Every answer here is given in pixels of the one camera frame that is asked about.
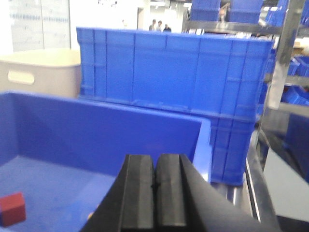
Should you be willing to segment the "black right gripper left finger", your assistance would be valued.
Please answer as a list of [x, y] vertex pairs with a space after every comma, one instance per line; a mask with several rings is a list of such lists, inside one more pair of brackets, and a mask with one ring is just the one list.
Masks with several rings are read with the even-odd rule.
[[149, 155], [126, 155], [113, 185], [83, 232], [153, 232], [154, 166]]

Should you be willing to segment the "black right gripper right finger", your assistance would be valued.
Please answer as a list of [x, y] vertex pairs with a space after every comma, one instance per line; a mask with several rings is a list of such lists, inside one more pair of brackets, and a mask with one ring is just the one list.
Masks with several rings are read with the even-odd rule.
[[162, 154], [155, 170], [159, 232], [278, 232], [234, 206], [186, 155]]

